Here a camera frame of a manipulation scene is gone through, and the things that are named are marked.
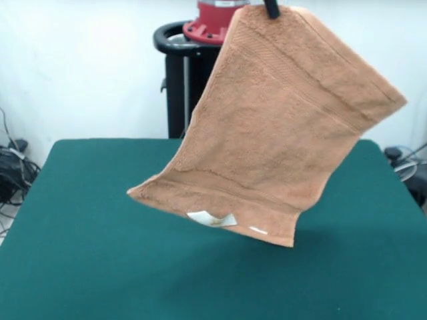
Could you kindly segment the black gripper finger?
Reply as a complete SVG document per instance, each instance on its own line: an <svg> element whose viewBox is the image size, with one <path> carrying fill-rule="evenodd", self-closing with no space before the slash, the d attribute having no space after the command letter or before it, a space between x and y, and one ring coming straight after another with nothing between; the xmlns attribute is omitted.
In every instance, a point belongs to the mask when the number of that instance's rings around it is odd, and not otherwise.
<svg viewBox="0 0 427 320"><path fill-rule="evenodd" d="M268 17L277 19L280 16L280 8L276 0L263 0Z"/></svg>

